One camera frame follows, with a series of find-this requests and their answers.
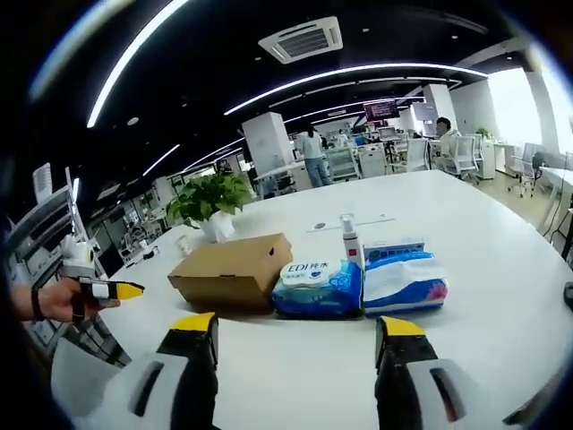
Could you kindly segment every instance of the person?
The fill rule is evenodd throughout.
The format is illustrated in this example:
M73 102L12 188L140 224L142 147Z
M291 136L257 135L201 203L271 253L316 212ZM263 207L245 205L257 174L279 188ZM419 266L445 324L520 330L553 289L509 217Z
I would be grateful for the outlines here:
M458 136L461 136L458 130L451 128L451 122L441 116L436 122L436 133L440 137L440 156L436 157L436 166L443 171L454 166L454 157L456 156L456 147L458 145Z
M345 148L348 146L348 136L344 133L344 130L338 130L338 147Z
M81 293L80 283L71 278L62 278L55 284L38 290L38 310L40 315L34 314L32 304L32 290L24 286L15 286L10 290L10 297L16 315L20 321L32 321L38 316L61 323L70 323L73 320L72 299ZM114 302L109 307L118 306ZM98 300L84 298L84 313L86 318L95 317L102 309Z
M322 161L321 136L314 130L310 122L304 126L304 131L298 135L298 145L298 150L304 156L304 164L312 186L317 188L330 185L330 178Z

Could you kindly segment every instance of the wet wipes package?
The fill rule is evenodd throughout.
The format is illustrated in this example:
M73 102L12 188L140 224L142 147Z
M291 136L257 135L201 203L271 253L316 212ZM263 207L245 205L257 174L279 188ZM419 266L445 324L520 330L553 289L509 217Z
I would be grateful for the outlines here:
M292 262L280 271L271 299L277 312L296 317L361 313L362 270L348 260Z
M433 254L401 254L366 266L366 316L439 308L447 294L446 273Z

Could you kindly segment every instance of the ceiling air conditioner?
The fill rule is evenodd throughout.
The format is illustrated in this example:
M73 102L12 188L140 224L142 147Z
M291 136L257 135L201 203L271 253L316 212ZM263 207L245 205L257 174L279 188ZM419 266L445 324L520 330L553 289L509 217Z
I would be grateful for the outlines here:
M283 65L342 49L336 16L305 22L259 40L259 45Z

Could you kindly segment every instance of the cardboard box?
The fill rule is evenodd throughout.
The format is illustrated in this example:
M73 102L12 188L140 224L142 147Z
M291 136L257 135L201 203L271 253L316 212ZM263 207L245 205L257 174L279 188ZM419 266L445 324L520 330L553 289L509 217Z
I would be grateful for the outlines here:
M272 311L269 299L280 270L293 261L284 235L203 245L168 275L197 312Z

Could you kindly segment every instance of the label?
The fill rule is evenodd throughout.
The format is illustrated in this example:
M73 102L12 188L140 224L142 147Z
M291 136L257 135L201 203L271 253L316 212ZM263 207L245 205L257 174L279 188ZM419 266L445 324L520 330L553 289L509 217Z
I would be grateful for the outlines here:
M280 271L285 286L318 287L329 282L342 268L342 262L317 260L313 262L291 262Z

